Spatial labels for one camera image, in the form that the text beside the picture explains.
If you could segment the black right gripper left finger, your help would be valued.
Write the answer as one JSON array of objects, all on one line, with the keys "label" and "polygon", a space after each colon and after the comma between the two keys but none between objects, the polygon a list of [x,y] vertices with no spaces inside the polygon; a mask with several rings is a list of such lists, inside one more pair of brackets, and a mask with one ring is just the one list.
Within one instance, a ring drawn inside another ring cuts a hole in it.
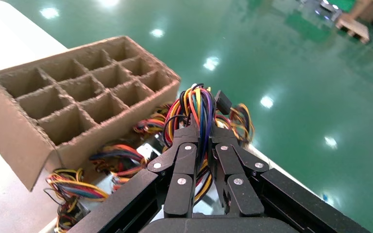
[{"label": "black right gripper left finger", "polygon": [[175,130],[172,146],[152,160],[159,186],[168,189],[163,207],[166,216],[192,215],[199,139],[199,127],[191,121],[189,126]]}]

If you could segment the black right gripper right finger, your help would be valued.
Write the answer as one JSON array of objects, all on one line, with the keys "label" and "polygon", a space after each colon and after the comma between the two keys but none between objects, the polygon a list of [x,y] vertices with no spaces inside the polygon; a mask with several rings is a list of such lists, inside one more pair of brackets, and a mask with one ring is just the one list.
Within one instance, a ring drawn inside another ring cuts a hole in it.
[{"label": "black right gripper right finger", "polygon": [[260,216],[265,208],[250,177],[266,172],[266,162],[238,144],[231,130],[213,126],[209,135],[209,168],[227,216]]}]

